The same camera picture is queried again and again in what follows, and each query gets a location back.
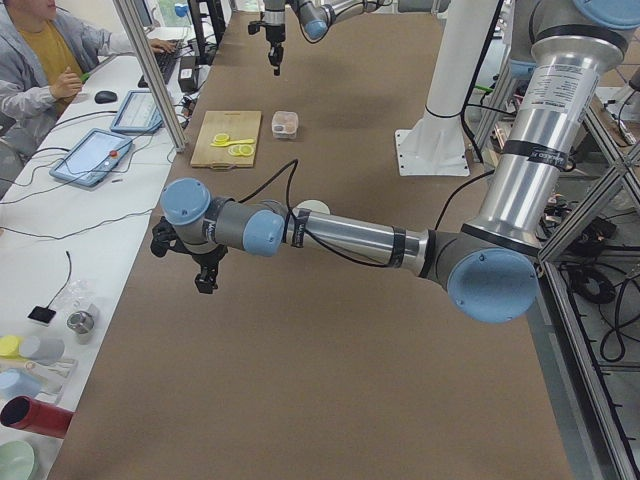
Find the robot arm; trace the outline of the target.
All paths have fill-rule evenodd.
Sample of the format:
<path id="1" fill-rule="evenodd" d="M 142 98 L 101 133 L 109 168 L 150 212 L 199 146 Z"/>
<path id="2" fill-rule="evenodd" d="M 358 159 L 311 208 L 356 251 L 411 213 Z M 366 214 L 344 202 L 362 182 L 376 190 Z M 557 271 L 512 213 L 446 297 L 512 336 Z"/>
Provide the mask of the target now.
<path id="1" fill-rule="evenodd" d="M 326 202 L 334 214 L 408 231 L 431 228 L 457 179 L 402 176 L 393 134 L 415 122 L 436 62 L 442 31 L 427 14 L 370 14 L 333 28 L 311 45 L 287 25 L 283 72 L 274 76 L 266 43 L 247 32 L 251 15 L 233 15 L 212 73 L 188 128 L 195 138 L 211 110 L 259 110 L 265 117 L 295 111 L 295 140 L 260 130 L 255 165 L 213 171 L 189 162 L 189 149 L 171 179 L 194 177 L 215 195 Z M 359 266 L 306 241 L 264 258 L 231 250 L 221 264 L 219 289 L 201 294 L 197 265 L 186 255 L 156 258 L 141 250 L 118 306 L 157 325 L 267 322 L 349 322 L 373 318 L 422 320 L 463 315 L 444 290 L 399 269 Z"/>
<path id="2" fill-rule="evenodd" d="M 309 43 L 314 44 L 321 41 L 336 23 L 364 13 L 372 13 L 390 5 L 391 1 L 365 0 L 265 1 L 259 19 L 248 24 L 248 33 L 255 35 L 261 29 L 265 31 L 266 40 L 270 45 L 268 52 L 269 63 L 273 68 L 273 74 L 279 76 L 284 58 L 287 8 L 290 8 L 295 14 L 303 37 Z"/>

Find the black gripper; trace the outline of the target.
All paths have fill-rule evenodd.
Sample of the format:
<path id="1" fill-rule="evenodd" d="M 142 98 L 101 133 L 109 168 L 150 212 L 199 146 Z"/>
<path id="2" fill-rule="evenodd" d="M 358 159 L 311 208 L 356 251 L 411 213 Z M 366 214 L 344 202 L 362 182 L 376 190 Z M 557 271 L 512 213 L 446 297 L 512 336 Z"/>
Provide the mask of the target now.
<path id="1" fill-rule="evenodd" d="M 168 251 L 189 255 L 200 266 L 200 273 L 194 279 L 196 288 L 199 293 L 207 294 L 208 287 L 211 292 L 218 288 L 219 263 L 228 253 L 228 248 L 223 245 L 209 246 L 207 244 L 203 248 L 204 251 L 198 253 L 191 246 L 185 244 L 165 217 L 162 217 L 159 223 L 152 228 L 150 245 L 152 254 L 158 258 L 164 257 Z"/>
<path id="2" fill-rule="evenodd" d="M 270 43 L 268 52 L 269 63 L 274 68 L 274 75 L 279 76 L 281 73 L 281 63 L 283 60 L 284 47 L 283 43 L 286 39 L 285 25 L 269 24 L 265 21 L 251 21 L 248 25 L 248 33 L 250 35 L 257 34 L 260 29 L 264 29 L 266 39 Z"/>

